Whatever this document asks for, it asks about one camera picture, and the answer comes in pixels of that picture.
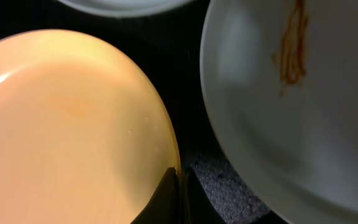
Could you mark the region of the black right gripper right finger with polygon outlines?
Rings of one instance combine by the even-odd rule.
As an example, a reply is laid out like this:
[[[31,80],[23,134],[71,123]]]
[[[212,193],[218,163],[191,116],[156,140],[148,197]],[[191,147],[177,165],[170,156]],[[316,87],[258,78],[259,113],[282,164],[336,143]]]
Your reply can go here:
[[[225,224],[209,201],[191,167],[183,172],[183,222],[185,224]]]

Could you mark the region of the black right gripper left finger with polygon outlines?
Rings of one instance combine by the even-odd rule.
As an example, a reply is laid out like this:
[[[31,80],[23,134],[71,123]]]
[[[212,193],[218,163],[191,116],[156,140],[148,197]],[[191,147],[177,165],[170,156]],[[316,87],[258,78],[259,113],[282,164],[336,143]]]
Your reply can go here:
[[[131,224],[176,224],[179,212],[177,171],[169,167],[145,208]]]

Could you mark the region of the light green plate with stain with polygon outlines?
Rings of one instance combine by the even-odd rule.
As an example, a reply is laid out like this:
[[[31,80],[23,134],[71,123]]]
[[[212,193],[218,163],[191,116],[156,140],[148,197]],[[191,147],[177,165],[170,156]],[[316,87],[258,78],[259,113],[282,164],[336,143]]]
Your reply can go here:
[[[161,14],[193,0],[58,0],[87,14],[102,17],[135,18]]]

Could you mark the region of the yellow plate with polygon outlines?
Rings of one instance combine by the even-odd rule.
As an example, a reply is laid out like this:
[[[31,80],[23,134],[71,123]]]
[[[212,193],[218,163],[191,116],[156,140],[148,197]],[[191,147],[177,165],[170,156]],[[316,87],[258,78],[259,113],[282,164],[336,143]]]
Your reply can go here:
[[[0,223],[130,223],[180,167],[161,97],[119,49],[59,29],[0,40]]]

